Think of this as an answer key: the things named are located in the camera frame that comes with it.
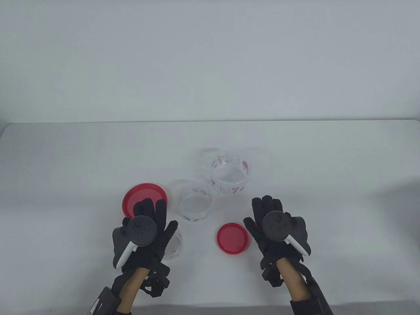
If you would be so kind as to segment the person's left hand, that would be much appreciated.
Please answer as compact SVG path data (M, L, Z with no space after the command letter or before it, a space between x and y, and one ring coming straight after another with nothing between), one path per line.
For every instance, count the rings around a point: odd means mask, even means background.
M140 246L122 267L122 272L129 272L138 268L154 270L161 263L166 247L177 231L178 222L172 220L169 224L167 220L167 202L164 199L158 200L156 203L152 199L147 198L137 202L133 207L135 216L147 216L152 219L157 226L156 238L148 246Z

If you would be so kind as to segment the person's right hand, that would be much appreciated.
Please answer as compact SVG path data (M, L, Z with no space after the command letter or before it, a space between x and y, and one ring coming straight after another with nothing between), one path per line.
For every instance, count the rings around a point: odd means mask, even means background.
M262 223L267 214L273 211L280 211L283 213L281 201L279 199L274 199L269 195L265 195L262 198L253 198L252 210L254 215L253 218L246 217L243 219L243 223L263 254L261 270L268 268L271 264L275 264L282 258L302 262L304 260L303 255L291 244L287 244L284 241L274 242L263 232Z

